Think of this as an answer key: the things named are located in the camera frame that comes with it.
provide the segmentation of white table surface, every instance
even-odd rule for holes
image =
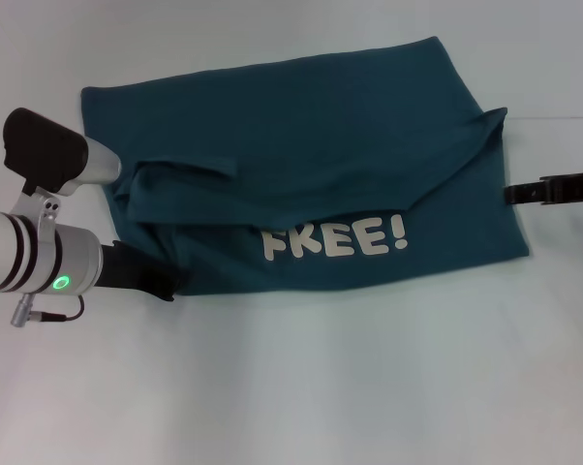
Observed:
[[[432,35],[509,108],[512,183],[583,171],[583,0],[0,0],[0,210],[16,107],[80,131],[86,85]],[[114,238],[99,190],[64,205]],[[360,291],[95,289],[25,329],[0,294],[0,465],[583,465],[583,204],[518,213],[529,259]]]

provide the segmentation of cable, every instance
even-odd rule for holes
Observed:
[[[53,322],[53,323],[64,323],[64,322],[73,322],[74,320],[79,319],[85,311],[85,300],[82,298],[82,295],[78,296],[78,301],[80,302],[80,310],[78,313],[73,315],[72,317],[68,317],[66,315],[62,315],[60,313],[48,313],[48,312],[31,312],[29,314],[29,320],[32,322]]]

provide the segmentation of teal t-shirt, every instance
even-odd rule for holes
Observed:
[[[506,109],[437,38],[82,91],[122,161],[122,240],[183,294],[370,286],[528,255],[505,205]]]

